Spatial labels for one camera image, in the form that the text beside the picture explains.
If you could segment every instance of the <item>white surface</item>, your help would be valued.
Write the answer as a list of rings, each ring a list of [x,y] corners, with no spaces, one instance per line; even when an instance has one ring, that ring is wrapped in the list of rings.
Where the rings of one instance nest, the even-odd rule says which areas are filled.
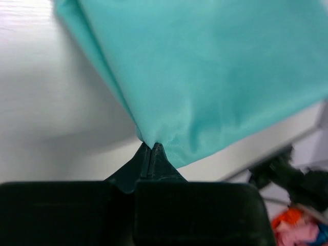
[[[134,126],[49,0],[0,0],[0,181],[104,179],[140,145]],[[242,170],[316,125],[318,104],[181,168],[189,180]]]
[[[294,144],[294,155],[293,155],[293,165],[296,167],[306,166],[314,162],[314,157],[316,155],[316,150],[322,130],[318,129],[311,135],[297,141]]]
[[[326,101],[319,126],[323,129],[328,129],[328,100]]]
[[[315,147],[312,162],[328,160],[328,128],[320,131],[319,139]]]

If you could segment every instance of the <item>blue object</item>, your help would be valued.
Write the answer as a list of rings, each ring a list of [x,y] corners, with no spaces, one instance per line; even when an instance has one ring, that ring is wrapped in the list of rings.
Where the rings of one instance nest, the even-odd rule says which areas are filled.
[[[163,144],[176,168],[328,95],[319,0],[58,0],[56,9],[140,138]]]
[[[315,242],[308,242],[308,245],[323,245],[325,242],[328,242],[328,225],[318,224],[319,234]]]

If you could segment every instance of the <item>orange object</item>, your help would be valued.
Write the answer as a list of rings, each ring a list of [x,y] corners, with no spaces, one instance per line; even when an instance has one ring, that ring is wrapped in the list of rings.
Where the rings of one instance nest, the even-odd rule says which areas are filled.
[[[291,226],[295,226],[302,216],[303,212],[301,210],[290,208],[272,220],[271,226],[273,229],[276,229],[282,221],[287,222]]]

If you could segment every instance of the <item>teal fabric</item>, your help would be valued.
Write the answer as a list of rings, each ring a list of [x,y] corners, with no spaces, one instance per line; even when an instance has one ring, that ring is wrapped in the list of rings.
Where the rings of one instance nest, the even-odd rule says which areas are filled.
[[[59,0],[56,11],[176,168],[328,95],[318,0]]]

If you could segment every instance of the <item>pink object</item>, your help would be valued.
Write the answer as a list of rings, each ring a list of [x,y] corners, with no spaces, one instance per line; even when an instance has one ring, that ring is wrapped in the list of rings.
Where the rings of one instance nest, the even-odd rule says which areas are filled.
[[[314,221],[311,215],[303,214],[303,216],[296,222],[295,226],[304,226],[311,221]]]
[[[292,228],[293,228],[293,226],[291,224],[289,224],[288,222],[282,221],[275,229],[275,232],[290,231]]]
[[[276,234],[278,246],[294,246],[304,242],[313,242],[317,239],[319,228],[314,223],[292,228]]]

